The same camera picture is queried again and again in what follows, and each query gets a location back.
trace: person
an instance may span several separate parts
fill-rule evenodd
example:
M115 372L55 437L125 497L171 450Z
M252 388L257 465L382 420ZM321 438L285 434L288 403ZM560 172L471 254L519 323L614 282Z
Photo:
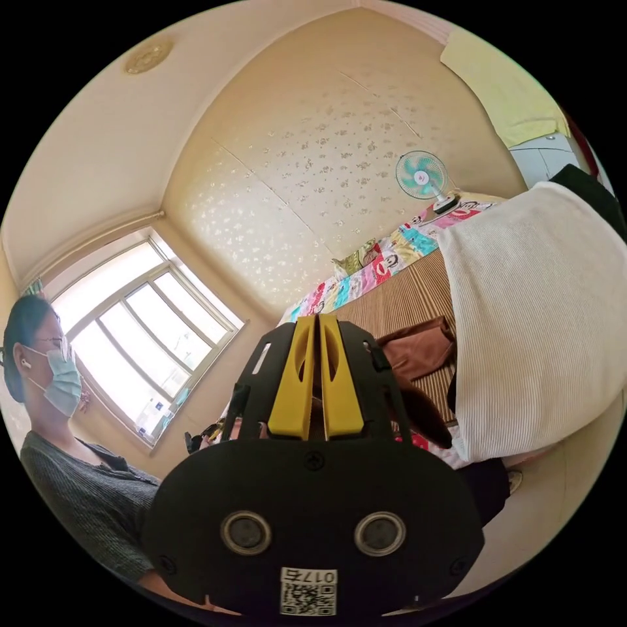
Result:
M142 523L159 480L104 447L75 438L70 429L69 419L80 403L81 378L50 303L36 295L17 300L3 346L8 391L25 406L31 421L20 460L52 513L118 577L194 605L168 588L140 546ZM209 601L198 607L229 612Z

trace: eyeglasses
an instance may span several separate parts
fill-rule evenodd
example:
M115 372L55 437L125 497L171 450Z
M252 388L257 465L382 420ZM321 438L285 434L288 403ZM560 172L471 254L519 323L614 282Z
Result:
M60 338L37 338L40 342L52 342L60 351L63 361L71 359L74 361L74 349L72 345L68 343L67 338L64 336Z

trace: yellow towel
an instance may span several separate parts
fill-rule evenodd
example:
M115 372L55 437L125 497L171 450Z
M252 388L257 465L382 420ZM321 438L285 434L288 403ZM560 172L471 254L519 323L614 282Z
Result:
M455 29L440 61L475 93L508 148L551 133L570 137L564 114L542 85L483 39Z

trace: surgical mask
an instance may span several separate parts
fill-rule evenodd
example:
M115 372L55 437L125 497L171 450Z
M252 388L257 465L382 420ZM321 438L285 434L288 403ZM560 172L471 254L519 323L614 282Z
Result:
M40 353L33 348L30 351L48 358L52 371L52 381L47 388L42 387L36 381L29 378L29 381L43 390L44 398L64 416L71 418L80 403L82 386L80 384L80 374L76 367L74 351L64 352L59 349Z

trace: curtain rod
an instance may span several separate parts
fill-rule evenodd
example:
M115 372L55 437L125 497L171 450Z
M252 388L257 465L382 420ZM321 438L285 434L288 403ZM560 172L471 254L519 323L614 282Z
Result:
M31 285L34 281L37 281L38 278L41 278L45 274L50 273L57 266L62 264L66 259L68 259L72 255L75 255L86 246L89 246L90 244L93 244L94 242L97 242L98 240L114 235L118 231L125 231L129 229L130 227L133 227L138 224L143 224L143 223L150 224L150 222L152 222L153 220L160 219L162 217L165 217L165 211L163 209L160 209L159 211L154 212L152 214L147 214L144 216L136 217L136 218L133 218L132 220L127 220L113 227L109 227L108 229L105 229L103 231L97 231L95 234L91 236L89 235L86 236L85 234L83 236L80 236L80 235L76 236L76 238L74 239L75 240L80 239L80 243L75 243L71 247L70 250L66 251L65 253L62 253L58 257L53 257L53 255L49 255L47 258L44 258L42 261L40 261L34 267L33 270L28 272L25 279L22 281L21 291L23 291L24 289L27 289L29 285Z

